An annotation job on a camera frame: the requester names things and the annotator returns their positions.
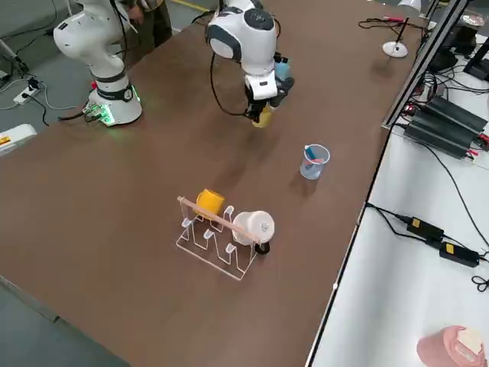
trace black cable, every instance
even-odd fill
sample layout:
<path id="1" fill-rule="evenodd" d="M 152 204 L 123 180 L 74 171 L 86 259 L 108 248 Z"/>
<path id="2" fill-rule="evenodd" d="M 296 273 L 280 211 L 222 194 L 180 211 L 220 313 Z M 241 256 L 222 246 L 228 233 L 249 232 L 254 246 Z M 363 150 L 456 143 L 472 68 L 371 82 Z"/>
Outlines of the black cable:
<path id="1" fill-rule="evenodd" d="M 29 96 L 28 94 L 26 93 L 23 93 L 22 96 L 27 96 L 29 97 L 30 99 L 32 99 L 34 102 L 36 102 L 39 106 L 41 106 L 43 108 L 43 123 L 46 125 L 46 126 L 49 126 L 49 124 L 46 122 L 46 107 L 44 107 L 44 105 L 39 102 L 37 99 L 35 99 L 33 96 Z"/>
<path id="2" fill-rule="evenodd" d="M 275 22 L 277 23 L 277 26 L 278 26 L 278 32 L 277 32 L 277 38 L 280 37 L 280 35 L 282 34 L 282 24 L 280 24 L 280 22 L 278 21 L 278 19 L 274 18 Z"/>
<path id="3" fill-rule="evenodd" d="M 477 290 L 481 293 L 484 293 L 489 288 L 489 280 L 486 281 L 484 278 L 479 277 L 478 275 L 472 277 L 471 280 L 472 283 L 477 285 Z"/>
<path id="4" fill-rule="evenodd" d="M 124 24 L 122 23 L 122 19 L 126 20 L 124 15 L 121 14 L 119 9 L 117 8 L 117 5 L 115 4 L 115 0 L 110 0 L 110 5 L 112 6 L 112 9 L 114 10 L 115 15 L 117 15 L 117 20 L 119 22 L 119 25 L 121 26 L 121 31 L 122 31 L 122 37 L 124 38 L 124 54 L 122 55 L 122 61 L 125 62 L 125 58 L 128 55 L 128 36 L 125 33 L 125 28 Z"/>
<path id="5" fill-rule="evenodd" d="M 480 260 L 489 262 L 489 259 L 486 259 L 487 254 L 489 254 L 489 251 L 486 251 L 484 254 L 479 255 Z"/>
<path id="6" fill-rule="evenodd" d="M 84 115 L 85 114 L 83 113 L 83 111 L 81 111 L 81 112 L 76 113 L 75 115 L 58 117 L 58 120 L 59 121 L 69 121 L 69 120 L 77 119 L 77 118 L 82 117 Z"/>
<path id="7" fill-rule="evenodd" d="M 49 24 L 43 25 L 42 27 L 39 27 L 39 28 L 30 29 L 28 31 L 21 31 L 21 32 L 14 33 L 14 34 L 8 34 L 8 35 L 3 36 L 1 38 L 4 38 L 4 39 L 8 40 L 10 38 L 20 36 L 21 34 L 26 34 L 26 33 L 31 33 L 31 32 L 35 32 L 35 31 L 40 31 L 41 29 L 48 28 L 51 25 L 55 24 L 56 23 L 56 20 L 58 19 L 58 10 L 56 9 L 56 4 L 54 3 L 54 0 L 51 0 L 51 3 L 53 3 L 54 19 Z"/>
<path id="8" fill-rule="evenodd" d="M 450 86 L 449 88 L 450 89 L 457 89 L 457 90 L 467 90 L 469 92 L 473 92 L 473 93 L 480 93 L 480 94 L 485 94 L 485 93 L 489 93 L 489 89 L 479 89 L 479 88 L 473 88 L 471 86 L 467 86 L 465 85 L 464 83 L 461 83 L 459 82 L 456 78 L 455 78 L 455 74 L 456 73 L 462 73 L 463 70 L 460 70 L 460 71 L 455 71 L 455 68 L 456 67 L 462 67 L 463 65 L 455 65 L 454 67 L 450 67 L 448 68 L 445 72 L 441 73 L 441 72 L 430 72 L 430 71 L 427 71 L 427 73 L 430 73 L 431 75 L 435 76 L 438 80 L 440 80 L 442 83 L 447 83 L 448 81 L 450 82 L 453 82 L 455 84 L 457 84 L 458 86 L 460 86 L 461 88 L 463 89 L 460 89 L 458 87 L 452 87 Z"/>
<path id="9" fill-rule="evenodd" d="M 39 38 L 41 38 L 42 36 L 44 36 L 45 34 L 39 34 L 38 36 L 34 37 L 31 42 L 25 44 L 24 46 L 22 46 L 21 48 L 19 48 L 17 50 L 17 53 L 16 54 L 19 54 L 20 52 L 22 52 L 23 50 L 25 50 L 26 48 L 28 48 L 29 46 L 31 46 L 35 41 L 37 41 Z"/>
<path id="10" fill-rule="evenodd" d="M 130 52 L 130 51 L 133 51 L 133 50 L 136 50 L 137 48 L 139 48 L 142 45 L 143 41 L 141 38 L 141 34 L 139 32 L 137 33 L 137 35 L 138 35 L 138 44 L 136 44 L 136 46 L 128 48 L 128 45 L 125 45 L 125 47 L 123 49 L 117 51 L 115 54 L 119 55 L 119 54 L 122 54 L 123 52 Z"/>
<path id="11" fill-rule="evenodd" d="M 471 212 L 468 209 L 467 204 L 465 203 L 465 200 L 464 200 L 463 196 L 461 195 L 460 189 L 458 188 L 457 181 L 455 181 L 455 178 L 453 178 L 453 176 L 452 176 L 452 172 L 450 172 L 450 170 L 445 166 L 445 164 L 442 162 L 442 160 L 437 155 L 437 153 L 435 153 L 434 150 L 432 150 L 428 145 L 423 144 L 423 143 L 420 143 L 420 142 L 417 142 L 417 143 L 420 144 L 420 145 L 422 145 L 426 149 L 428 149 L 431 152 L 431 154 L 433 154 L 435 156 L 436 160 L 442 165 L 442 167 L 445 168 L 446 173 L 449 174 L 450 179 L 452 180 L 453 185 L 455 186 L 455 189 L 457 190 L 457 194 L 458 194 L 458 197 L 461 200 L 461 203 L 464 205 L 465 212 L 467 212 L 468 218 L 471 220 L 472 225 L 474 226 L 475 230 L 477 231 L 477 233 L 479 234 L 479 236 L 482 238 L 482 240 L 484 241 L 484 243 L 487 245 L 487 247 L 489 247 L 489 242 L 487 242 L 487 240 L 484 237 L 484 235 L 482 234 L 481 230 L 479 229 L 479 227 L 477 227 L 477 224 L 475 224 L 474 218 L 472 217 Z"/>
<path id="12" fill-rule="evenodd" d="M 215 10 L 208 10 L 208 11 L 204 11 L 202 14 L 200 15 L 197 15 L 191 22 L 190 24 L 194 24 L 196 23 L 199 19 L 202 19 L 204 17 L 206 17 L 207 15 L 211 15 L 211 14 L 214 14 L 215 13 Z"/>
<path id="13" fill-rule="evenodd" d="M 402 118 L 402 120 L 404 120 L 405 122 L 407 122 L 407 124 L 410 124 L 410 123 L 411 123 L 411 121 L 410 121 L 410 120 L 408 120 L 408 119 L 406 119 L 406 118 L 403 116 L 403 114 L 402 114 L 402 113 L 399 115 L 399 117 L 401 117 L 401 118 Z"/>
<path id="14" fill-rule="evenodd" d="M 371 28 L 389 28 L 399 36 L 399 33 L 396 28 L 402 27 L 404 24 L 404 21 L 388 21 L 387 19 L 380 19 L 380 18 L 367 18 L 364 21 L 359 21 L 358 26 L 363 29 L 371 29 Z M 425 27 L 421 27 L 417 24 L 413 23 L 407 23 L 406 25 L 416 28 L 416 29 L 422 29 L 425 30 Z"/>
<path id="15" fill-rule="evenodd" d="M 468 247 L 466 245 L 464 245 L 460 241 L 457 241 L 456 239 L 450 237 L 449 235 L 443 235 L 443 237 L 446 238 L 446 239 L 449 239 L 452 242 L 455 242 L 456 245 L 460 245 L 461 247 L 468 249 Z"/>
<path id="16" fill-rule="evenodd" d="M 222 104 L 219 101 L 219 98 L 217 96 L 217 93 L 215 92 L 215 87 L 214 87 L 214 60 L 215 60 L 215 53 L 212 52 L 212 59 L 211 59 L 211 67 L 210 67 L 210 76 L 211 76 L 211 88 L 212 88 L 212 94 L 214 94 L 215 101 L 219 105 L 219 108 L 224 112 L 227 113 L 228 115 L 231 116 L 246 116 L 246 111 L 244 112 L 230 112 L 224 107 L 222 107 Z"/>
<path id="17" fill-rule="evenodd" d="M 392 224 L 390 224 L 389 219 L 387 219 L 387 217 L 385 216 L 385 214 L 383 212 L 386 212 L 386 213 L 395 215 L 394 213 L 389 212 L 388 210 L 385 210 L 385 209 L 381 209 L 378 206 L 375 206 L 375 205 L 370 204 L 370 203 L 367 203 L 366 204 L 366 207 L 370 207 L 370 208 L 374 209 L 377 213 L 379 213 L 382 216 L 382 218 L 384 218 L 384 220 L 387 223 L 387 225 L 389 226 L 390 230 L 395 235 L 398 235 L 399 237 L 404 237 L 404 238 L 407 238 L 407 239 L 415 239 L 416 241 L 420 241 L 422 243 L 426 243 L 426 240 L 425 239 L 421 239 L 420 237 L 415 237 L 414 235 L 405 235 L 403 233 L 399 233 L 398 231 L 396 231 L 394 229 L 394 227 L 392 227 Z"/>

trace lamp base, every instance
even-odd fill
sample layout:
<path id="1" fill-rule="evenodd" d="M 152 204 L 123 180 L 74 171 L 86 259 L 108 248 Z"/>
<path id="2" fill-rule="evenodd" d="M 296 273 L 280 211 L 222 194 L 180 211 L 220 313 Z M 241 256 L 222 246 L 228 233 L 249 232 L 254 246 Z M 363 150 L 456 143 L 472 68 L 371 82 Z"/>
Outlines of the lamp base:
<path id="1" fill-rule="evenodd" d="M 382 46 L 382 51 L 386 55 L 390 57 L 396 57 L 396 58 L 406 57 L 407 54 L 409 53 L 406 46 L 396 41 L 391 41 L 384 44 Z"/>

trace white table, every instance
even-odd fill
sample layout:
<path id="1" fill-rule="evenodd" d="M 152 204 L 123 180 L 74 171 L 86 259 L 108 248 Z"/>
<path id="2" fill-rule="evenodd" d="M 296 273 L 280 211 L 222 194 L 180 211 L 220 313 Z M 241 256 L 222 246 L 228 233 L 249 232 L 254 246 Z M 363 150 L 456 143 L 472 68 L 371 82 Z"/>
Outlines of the white table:
<path id="1" fill-rule="evenodd" d="M 489 171 L 438 154 L 489 238 Z M 485 248 L 442 166 L 400 136 L 390 138 L 370 202 L 418 216 L 469 248 Z M 471 269 L 442 259 L 421 242 L 395 236 L 377 212 L 366 209 L 313 365 L 422 366 L 419 338 L 454 324 L 479 330 L 489 346 L 489 291 L 478 292 L 473 275 L 489 277 L 489 266 Z"/>

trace mug handle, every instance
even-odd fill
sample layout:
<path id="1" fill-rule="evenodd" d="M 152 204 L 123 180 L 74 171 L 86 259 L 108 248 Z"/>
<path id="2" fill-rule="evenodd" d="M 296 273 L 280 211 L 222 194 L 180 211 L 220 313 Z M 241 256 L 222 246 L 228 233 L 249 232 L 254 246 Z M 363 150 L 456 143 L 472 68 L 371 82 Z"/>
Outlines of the mug handle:
<path id="1" fill-rule="evenodd" d="M 254 250 L 259 254 L 259 255 L 266 255 L 268 252 L 270 252 L 270 243 L 265 242 L 262 244 L 254 244 Z"/>

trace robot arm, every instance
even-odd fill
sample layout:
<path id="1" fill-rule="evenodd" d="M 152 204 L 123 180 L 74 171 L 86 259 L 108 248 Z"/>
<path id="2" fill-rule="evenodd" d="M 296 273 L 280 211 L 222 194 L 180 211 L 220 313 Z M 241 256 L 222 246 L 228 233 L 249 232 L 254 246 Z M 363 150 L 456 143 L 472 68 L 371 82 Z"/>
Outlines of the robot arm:
<path id="1" fill-rule="evenodd" d="M 86 115 L 107 126 L 135 121 L 142 113 L 124 62 L 109 51 L 119 41 L 129 18 L 115 0 L 76 0 L 83 10 L 61 22 L 53 32 L 58 48 L 85 63 L 97 87 L 90 93 Z"/>
<path id="2" fill-rule="evenodd" d="M 249 101 L 248 118 L 259 123 L 260 114 L 280 104 L 293 85 L 287 72 L 277 75 L 288 63 L 277 50 L 275 20 L 259 0 L 228 0 L 216 12 L 206 30 L 206 40 L 221 57 L 241 64 Z"/>

